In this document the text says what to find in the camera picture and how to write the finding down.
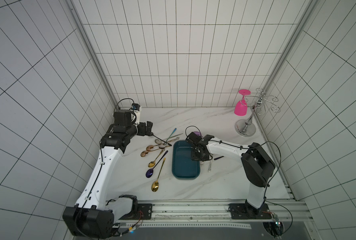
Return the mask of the teal plastic storage box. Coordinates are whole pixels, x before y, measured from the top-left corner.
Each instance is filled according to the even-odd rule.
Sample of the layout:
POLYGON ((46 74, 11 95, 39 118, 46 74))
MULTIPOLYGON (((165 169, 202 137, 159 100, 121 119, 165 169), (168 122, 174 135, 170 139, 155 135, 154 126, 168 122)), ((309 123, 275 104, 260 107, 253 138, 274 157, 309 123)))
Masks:
POLYGON ((186 141, 173 145, 172 174, 178 180, 194 180, 201 173, 199 161, 192 160, 192 146, 186 141))

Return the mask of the silver spoon pile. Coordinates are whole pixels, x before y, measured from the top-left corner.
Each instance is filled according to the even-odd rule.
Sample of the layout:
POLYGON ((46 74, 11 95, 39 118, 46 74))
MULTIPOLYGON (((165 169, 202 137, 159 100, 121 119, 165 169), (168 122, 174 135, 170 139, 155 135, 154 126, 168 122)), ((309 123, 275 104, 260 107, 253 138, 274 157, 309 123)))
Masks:
POLYGON ((177 135, 174 135, 174 136, 171 136, 171 137, 169 137, 169 138, 162 139, 162 140, 160 140, 160 139, 155 139, 154 142, 155 142, 156 144, 163 144, 164 141, 167 142, 168 140, 173 139, 173 138, 175 138, 175 137, 178 137, 178 136, 180 136, 180 135, 182 135, 182 134, 183 134, 183 133, 177 134, 177 135))

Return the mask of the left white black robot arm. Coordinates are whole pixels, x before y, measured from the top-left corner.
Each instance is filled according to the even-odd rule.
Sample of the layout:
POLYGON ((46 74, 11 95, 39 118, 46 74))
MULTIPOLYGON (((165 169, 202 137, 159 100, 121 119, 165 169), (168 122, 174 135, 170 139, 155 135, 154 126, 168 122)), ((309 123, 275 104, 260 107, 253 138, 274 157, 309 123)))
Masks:
POLYGON ((123 217, 139 214, 137 197, 121 195, 109 203, 107 187, 115 165, 123 157, 134 136, 152 136, 152 122, 140 122, 141 107, 114 112, 111 124, 99 142, 94 170, 81 196, 73 207, 66 207, 62 218, 73 236, 107 239, 113 236, 114 224, 123 217))

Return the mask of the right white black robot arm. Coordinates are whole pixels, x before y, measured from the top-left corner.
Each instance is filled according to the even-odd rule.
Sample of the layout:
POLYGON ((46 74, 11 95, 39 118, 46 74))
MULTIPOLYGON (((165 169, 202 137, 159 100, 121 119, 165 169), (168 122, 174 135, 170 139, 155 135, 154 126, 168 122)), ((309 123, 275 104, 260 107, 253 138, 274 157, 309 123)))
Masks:
POLYGON ((245 175, 250 181, 249 194, 245 202, 249 211, 260 212, 266 201, 271 178, 279 168, 262 145, 252 143, 246 147, 225 142, 212 135, 204 137, 190 133, 186 142, 192 146, 192 158, 210 161, 212 155, 221 155, 242 163, 245 175))

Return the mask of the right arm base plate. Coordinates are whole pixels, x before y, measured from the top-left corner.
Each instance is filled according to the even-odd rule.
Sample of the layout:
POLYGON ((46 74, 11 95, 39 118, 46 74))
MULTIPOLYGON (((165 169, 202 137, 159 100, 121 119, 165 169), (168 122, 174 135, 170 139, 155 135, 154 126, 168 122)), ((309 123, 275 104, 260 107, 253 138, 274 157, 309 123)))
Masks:
POLYGON ((229 212, 233 220, 270 220, 272 214, 269 213, 269 208, 264 203, 259 209, 254 208, 248 203, 244 204, 229 204, 229 212))

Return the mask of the blue teal iridescent spoon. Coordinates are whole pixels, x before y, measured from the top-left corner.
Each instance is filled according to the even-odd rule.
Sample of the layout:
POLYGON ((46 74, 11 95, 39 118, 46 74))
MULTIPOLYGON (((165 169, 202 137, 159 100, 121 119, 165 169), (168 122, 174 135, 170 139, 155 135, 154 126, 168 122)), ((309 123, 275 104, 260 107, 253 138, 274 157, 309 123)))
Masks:
POLYGON ((175 133, 175 131, 177 130, 177 128, 174 128, 174 130, 172 131, 172 133, 170 134, 170 136, 167 138, 167 140, 165 141, 166 144, 168 143, 168 140, 172 137, 172 135, 175 133))

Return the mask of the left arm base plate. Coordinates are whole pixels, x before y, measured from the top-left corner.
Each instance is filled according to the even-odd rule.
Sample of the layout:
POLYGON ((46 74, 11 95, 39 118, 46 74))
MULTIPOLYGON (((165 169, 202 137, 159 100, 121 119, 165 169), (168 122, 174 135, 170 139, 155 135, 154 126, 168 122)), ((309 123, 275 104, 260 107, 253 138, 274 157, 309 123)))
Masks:
POLYGON ((134 213, 128 216, 128 220, 150 220, 152 215, 153 204, 138 204, 134 213))

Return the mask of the black spoon pile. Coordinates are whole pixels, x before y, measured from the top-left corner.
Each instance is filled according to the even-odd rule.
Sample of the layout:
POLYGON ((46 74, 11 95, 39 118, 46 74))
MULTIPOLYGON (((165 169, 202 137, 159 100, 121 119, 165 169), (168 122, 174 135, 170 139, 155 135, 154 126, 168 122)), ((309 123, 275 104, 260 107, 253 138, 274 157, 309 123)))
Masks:
POLYGON ((165 140, 163 140, 163 139, 157 137, 156 135, 152 135, 152 136, 155 137, 156 139, 160 140, 162 144, 166 144, 166 145, 171 146, 171 144, 170 144, 169 142, 167 142, 167 141, 165 141, 165 140))

